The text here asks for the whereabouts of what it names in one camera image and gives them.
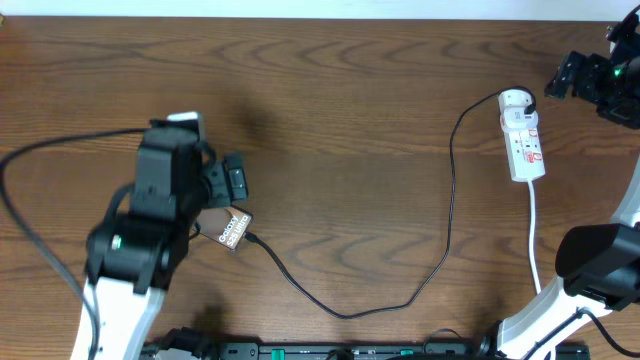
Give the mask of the Galaxy S25 Ultra smartphone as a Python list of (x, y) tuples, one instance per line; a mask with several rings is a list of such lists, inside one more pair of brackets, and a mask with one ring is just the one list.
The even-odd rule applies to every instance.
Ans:
[(230, 250), (244, 237), (253, 215), (236, 206), (202, 210), (197, 217), (201, 234)]

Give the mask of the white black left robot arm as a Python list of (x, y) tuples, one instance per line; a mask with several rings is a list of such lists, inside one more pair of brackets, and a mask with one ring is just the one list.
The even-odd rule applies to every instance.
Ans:
[(136, 359), (205, 209), (248, 196), (239, 155), (217, 160), (197, 112), (154, 120), (137, 151), (135, 180), (113, 196), (90, 233), (75, 359)]

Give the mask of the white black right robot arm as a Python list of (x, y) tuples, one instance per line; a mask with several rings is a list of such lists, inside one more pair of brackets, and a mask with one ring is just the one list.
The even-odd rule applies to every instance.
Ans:
[[(611, 54), (572, 51), (545, 87), (546, 96), (581, 98), (599, 117), (639, 127), (639, 11), (611, 27)], [(607, 224), (574, 227), (556, 255), (556, 275), (520, 312), (485, 335), (476, 356), (543, 359), (583, 325), (639, 301), (639, 178), (634, 176)]]

